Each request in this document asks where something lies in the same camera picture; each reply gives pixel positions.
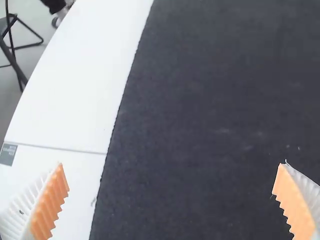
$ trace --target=white tabletop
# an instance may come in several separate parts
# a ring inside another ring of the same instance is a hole
[[[77,0],[24,90],[5,143],[106,154],[153,0]]]
[[[63,164],[70,188],[51,240],[88,240],[106,155],[19,145],[12,166],[0,164],[0,211],[54,163]]]

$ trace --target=label sticker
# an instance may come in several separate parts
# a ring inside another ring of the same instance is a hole
[[[12,166],[18,146],[4,143],[0,152],[0,164]]]

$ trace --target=black felt mat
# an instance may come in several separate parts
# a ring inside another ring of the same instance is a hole
[[[91,240],[289,240],[279,162],[320,183],[320,2],[155,0]]]

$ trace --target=chair leg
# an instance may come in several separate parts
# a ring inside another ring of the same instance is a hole
[[[22,72],[21,68],[16,62],[16,59],[14,58],[13,54],[10,52],[9,48],[5,44],[5,41],[0,37],[0,48],[2,49],[4,55],[9,60],[10,64],[12,65],[13,69],[15,70],[15,73],[18,78],[19,88],[20,91],[23,91],[23,86],[27,85],[28,79],[26,78],[25,74]]]
[[[0,66],[0,69],[5,68],[5,67],[10,67],[10,66],[11,66],[11,64],[3,65],[3,66]]]
[[[21,23],[26,29],[28,29],[31,33],[33,33],[38,39],[40,39],[39,42],[35,42],[35,43],[31,43],[31,44],[27,44],[27,45],[22,45],[22,46],[17,46],[12,48],[13,50],[18,50],[18,49],[26,49],[26,48],[30,48],[30,47],[35,47],[35,46],[39,46],[41,44],[44,43],[44,39],[38,34],[36,33],[31,27],[29,27],[27,24],[25,24],[20,18],[16,17],[16,20]]]

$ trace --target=small debris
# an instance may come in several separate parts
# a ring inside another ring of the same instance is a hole
[[[94,199],[92,200],[92,202],[91,202],[91,207],[93,207],[93,205],[95,204],[95,202],[97,201],[97,198],[96,197],[94,197]]]

